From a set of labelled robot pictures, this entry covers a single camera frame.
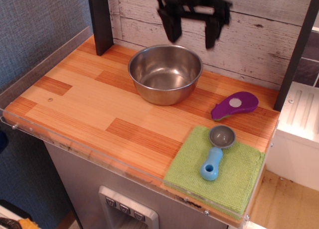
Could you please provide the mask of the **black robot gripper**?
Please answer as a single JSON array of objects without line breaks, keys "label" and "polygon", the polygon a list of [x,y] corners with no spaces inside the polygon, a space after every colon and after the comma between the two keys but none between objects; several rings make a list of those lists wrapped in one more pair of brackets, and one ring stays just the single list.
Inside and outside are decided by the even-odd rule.
[{"label": "black robot gripper", "polygon": [[[224,24],[230,22],[230,8],[232,3],[227,0],[157,0],[158,14],[168,40],[175,43],[182,35],[181,19],[189,18],[203,20],[205,26],[205,47],[211,49],[219,39]],[[211,7],[214,13],[198,13],[197,6]]]}]

